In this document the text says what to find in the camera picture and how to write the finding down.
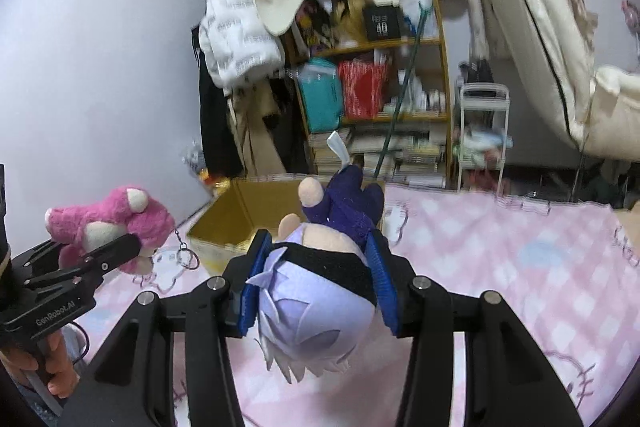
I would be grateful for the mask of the person's left hand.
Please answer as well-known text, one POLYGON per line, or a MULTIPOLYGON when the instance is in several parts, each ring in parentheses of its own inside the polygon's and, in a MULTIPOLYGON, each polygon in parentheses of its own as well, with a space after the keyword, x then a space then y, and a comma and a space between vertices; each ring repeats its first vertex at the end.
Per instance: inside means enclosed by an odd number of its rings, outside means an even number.
MULTIPOLYGON (((79 376, 73 368, 72 359, 67 353, 66 343, 61 331, 47 337, 49 354, 46 358, 46 372, 51 376, 48 389, 60 399, 68 398, 78 384, 79 376)), ((17 347, 1 349, 1 362, 10 376, 19 384, 28 387, 26 372, 38 369, 36 359, 17 347)))

